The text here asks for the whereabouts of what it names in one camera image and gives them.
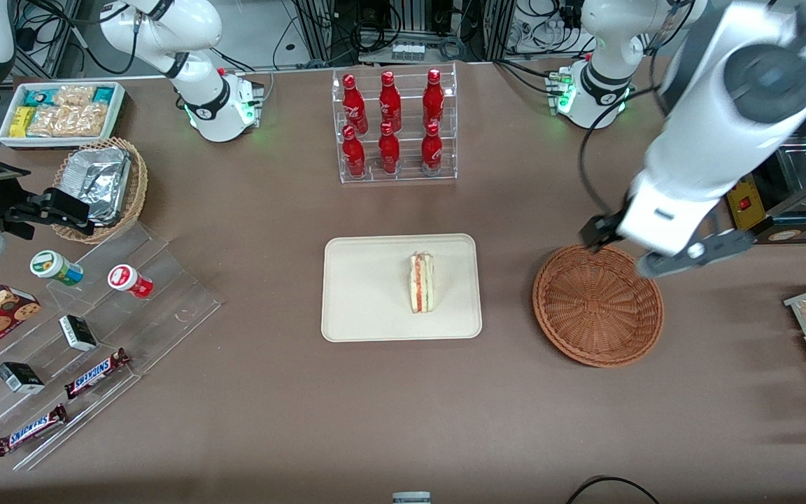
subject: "bottle cap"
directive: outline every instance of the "bottle cap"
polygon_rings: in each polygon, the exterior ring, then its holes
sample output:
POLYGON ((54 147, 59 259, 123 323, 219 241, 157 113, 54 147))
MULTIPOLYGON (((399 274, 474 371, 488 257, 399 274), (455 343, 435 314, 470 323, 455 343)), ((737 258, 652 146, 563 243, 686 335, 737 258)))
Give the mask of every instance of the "bottle cap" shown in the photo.
POLYGON ((116 265, 108 274, 108 285, 118 291, 128 291, 139 280, 139 272, 131 265, 116 265))
POLYGON ((64 267, 64 256, 58 254, 54 250, 43 250, 29 261, 29 271, 32 271, 36 277, 51 278, 64 267))

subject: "aluminum foil container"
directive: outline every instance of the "aluminum foil container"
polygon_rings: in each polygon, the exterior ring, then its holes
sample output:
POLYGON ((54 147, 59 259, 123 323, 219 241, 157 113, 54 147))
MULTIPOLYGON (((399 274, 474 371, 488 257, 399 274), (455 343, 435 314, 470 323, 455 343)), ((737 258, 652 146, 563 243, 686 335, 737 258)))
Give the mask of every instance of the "aluminum foil container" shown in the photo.
POLYGON ((98 227, 120 221, 132 154, 119 147, 71 154, 58 188, 89 204, 89 220, 98 227))

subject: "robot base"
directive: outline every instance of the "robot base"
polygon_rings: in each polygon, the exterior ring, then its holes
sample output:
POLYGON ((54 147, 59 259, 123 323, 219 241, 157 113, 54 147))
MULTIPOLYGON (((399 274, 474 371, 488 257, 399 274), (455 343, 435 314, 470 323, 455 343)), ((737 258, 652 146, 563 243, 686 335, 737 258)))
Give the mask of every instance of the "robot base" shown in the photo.
POLYGON ((214 118, 202 120, 189 112, 189 121, 210 141, 229 141, 248 128, 259 127, 263 108, 263 89, 255 89, 249 80, 227 74, 223 78, 229 84, 229 99, 214 118))
MULTIPOLYGON (((562 96, 549 97, 551 114, 564 116, 579 127, 589 128, 611 103, 616 102, 618 97, 612 93, 611 101, 607 105, 596 103, 595 98, 580 83, 580 71, 583 71, 585 66, 586 61, 578 61, 571 66, 560 67, 559 73, 553 73, 546 78, 546 89, 548 92, 562 93, 562 96)), ((610 125, 611 122, 614 122, 615 116, 620 114, 623 109, 623 106, 619 106, 616 111, 606 115, 596 125, 596 129, 610 125)))

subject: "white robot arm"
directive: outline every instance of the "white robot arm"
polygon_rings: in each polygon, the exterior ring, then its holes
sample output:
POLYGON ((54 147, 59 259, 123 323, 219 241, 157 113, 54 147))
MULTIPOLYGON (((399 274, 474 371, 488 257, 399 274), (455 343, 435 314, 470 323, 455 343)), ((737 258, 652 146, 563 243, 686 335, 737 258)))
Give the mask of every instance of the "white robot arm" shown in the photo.
MULTIPOLYGON (((706 5, 707 0, 586 0, 580 24, 595 36, 595 49, 591 60, 560 68, 560 76, 569 76, 570 82, 556 89, 563 94, 556 112, 589 128, 608 105, 626 95, 644 53, 637 35, 691 26, 706 5)), ((662 42, 654 39, 652 44, 662 42)), ((617 113, 607 114, 596 128, 610 125, 617 113)))
POLYGON ((259 121, 258 96, 249 80, 221 74, 204 49, 222 35, 220 14, 207 0, 128 0, 106 4, 101 30, 115 48, 164 74, 185 100, 192 126, 210 141, 228 141, 259 121))
POLYGON ((693 239, 701 221, 806 119, 806 15, 736 2, 693 27, 661 96, 670 112, 646 151, 624 210, 594 218, 589 246, 629 239, 651 249, 648 277, 745 252, 751 236, 693 239))

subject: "snickers bar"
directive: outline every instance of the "snickers bar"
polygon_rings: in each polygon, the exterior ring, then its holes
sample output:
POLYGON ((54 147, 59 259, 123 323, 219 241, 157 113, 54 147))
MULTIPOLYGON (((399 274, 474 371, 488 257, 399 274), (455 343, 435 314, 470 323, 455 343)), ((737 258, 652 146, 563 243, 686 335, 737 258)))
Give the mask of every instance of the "snickers bar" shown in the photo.
POLYGON ((67 410, 64 405, 55 406, 49 414, 22 428, 8 437, 0 437, 0 456, 5 456, 17 449, 20 443, 30 440, 57 424, 67 424, 67 410))
POLYGON ((105 358, 98 366, 86 371, 83 376, 78 377, 73 383, 70 383, 70 385, 64 386, 64 389, 67 390, 67 399, 74 399, 81 393, 92 389, 96 383, 99 383, 99 381, 105 379, 106 376, 113 373, 118 367, 128 362, 129 356, 126 355, 123 348, 108 355, 108 358, 105 358))

